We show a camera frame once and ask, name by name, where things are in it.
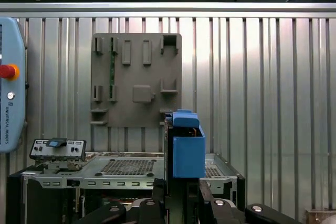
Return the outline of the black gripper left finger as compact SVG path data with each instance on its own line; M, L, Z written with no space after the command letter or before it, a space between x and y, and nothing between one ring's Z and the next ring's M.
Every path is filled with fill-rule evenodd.
M155 179L151 198L133 202L129 210L118 201L112 201L87 214L75 223L165 223L165 180Z

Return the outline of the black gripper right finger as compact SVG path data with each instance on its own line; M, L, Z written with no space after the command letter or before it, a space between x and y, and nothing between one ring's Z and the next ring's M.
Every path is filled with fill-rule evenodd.
M199 223L300 223L262 204L251 204L241 211L230 200L214 198L206 181L199 184Z

